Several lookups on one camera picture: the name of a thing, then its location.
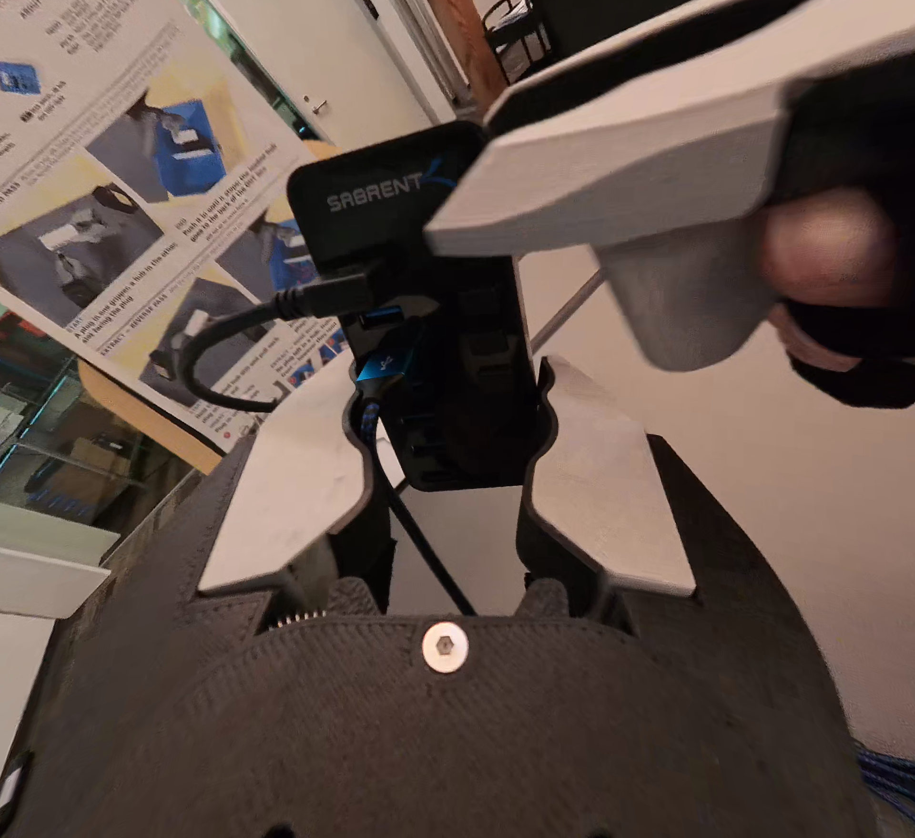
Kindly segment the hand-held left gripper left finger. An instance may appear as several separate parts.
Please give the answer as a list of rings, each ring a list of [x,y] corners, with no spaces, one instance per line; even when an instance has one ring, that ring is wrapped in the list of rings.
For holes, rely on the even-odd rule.
[[[387,605],[395,554],[372,455],[359,439],[354,359],[337,355],[260,427],[200,577],[206,595],[273,590],[318,614],[359,577]]]

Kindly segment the dark cable light-blue plugs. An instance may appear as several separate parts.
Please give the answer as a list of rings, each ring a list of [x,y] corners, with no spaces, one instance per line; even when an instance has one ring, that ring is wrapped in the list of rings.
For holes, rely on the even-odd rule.
[[[387,347],[372,354],[354,380],[362,404],[359,436],[371,455],[374,476],[382,491],[389,511],[394,515],[409,540],[417,548],[427,569],[451,599],[457,611],[474,617],[478,613],[457,581],[437,555],[427,536],[421,530],[402,496],[392,484],[383,467],[378,451],[378,427],[383,401],[393,389],[404,386],[415,357],[414,347]]]

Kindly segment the black utility cart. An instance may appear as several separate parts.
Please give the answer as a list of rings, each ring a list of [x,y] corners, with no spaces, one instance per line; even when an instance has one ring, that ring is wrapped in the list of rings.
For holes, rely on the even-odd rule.
[[[556,61],[552,39],[531,0],[498,0],[484,13],[481,23],[509,86]]]

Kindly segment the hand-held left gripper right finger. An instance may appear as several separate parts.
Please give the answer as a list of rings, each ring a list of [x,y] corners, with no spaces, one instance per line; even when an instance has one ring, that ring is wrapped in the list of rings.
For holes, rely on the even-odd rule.
[[[542,439],[525,471],[516,533],[529,584],[560,583],[573,617],[599,617],[621,592],[693,597],[642,425],[564,358],[542,358],[538,389]]]

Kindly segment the printed instruction sheet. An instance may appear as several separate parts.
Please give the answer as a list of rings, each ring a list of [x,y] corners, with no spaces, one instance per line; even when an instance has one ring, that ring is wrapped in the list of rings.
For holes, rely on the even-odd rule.
[[[316,276],[303,143],[181,0],[1,0],[2,305],[228,453],[180,350]]]

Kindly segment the white metal bar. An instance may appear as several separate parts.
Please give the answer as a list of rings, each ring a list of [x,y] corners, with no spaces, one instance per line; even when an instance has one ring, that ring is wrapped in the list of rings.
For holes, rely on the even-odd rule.
[[[108,578],[102,559],[119,535],[1,505],[1,610],[66,619]]]

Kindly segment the brown cardboard box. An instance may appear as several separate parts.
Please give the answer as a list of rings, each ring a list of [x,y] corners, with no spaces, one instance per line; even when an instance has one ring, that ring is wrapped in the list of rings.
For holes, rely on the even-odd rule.
[[[23,484],[32,511],[94,526],[136,483],[142,436],[108,420],[80,422],[62,433],[32,432],[17,447],[29,470]]]

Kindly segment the black usb hub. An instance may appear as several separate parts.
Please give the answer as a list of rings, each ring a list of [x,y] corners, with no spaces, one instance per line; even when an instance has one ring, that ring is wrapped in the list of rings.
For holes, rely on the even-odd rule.
[[[439,256],[424,235],[485,145],[480,126],[457,121],[304,165],[287,182],[321,278],[383,270],[379,302],[338,319],[354,380],[383,348],[415,348],[380,422],[422,491],[518,487],[538,445],[513,260]]]

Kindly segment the person's right hand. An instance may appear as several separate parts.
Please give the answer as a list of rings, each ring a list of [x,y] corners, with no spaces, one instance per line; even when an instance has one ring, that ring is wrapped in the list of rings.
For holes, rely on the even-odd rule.
[[[769,209],[760,268],[780,302],[766,321],[796,366],[844,377],[861,358],[815,341],[785,300],[840,309],[899,306],[908,293],[898,266],[900,239],[885,209],[861,189],[832,189]]]

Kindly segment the white door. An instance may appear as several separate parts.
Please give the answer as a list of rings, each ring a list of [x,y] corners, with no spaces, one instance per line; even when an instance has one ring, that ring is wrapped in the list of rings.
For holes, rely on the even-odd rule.
[[[310,127],[354,149],[454,119],[421,57],[390,40],[388,0],[208,0]]]

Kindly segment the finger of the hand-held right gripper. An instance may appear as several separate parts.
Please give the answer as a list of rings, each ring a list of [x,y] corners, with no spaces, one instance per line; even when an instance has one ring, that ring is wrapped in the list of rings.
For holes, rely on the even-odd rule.
[[[488,112],[500,136],[570,112],[638,77],[749,36],[810,0],[692,0],[548,66]]]
[[[774,303],[754,265],[793,102],[913,57],[913,18],[791,16],[492,141],[426,227],[447,257],[589,246],[649,363],[730,358]]]

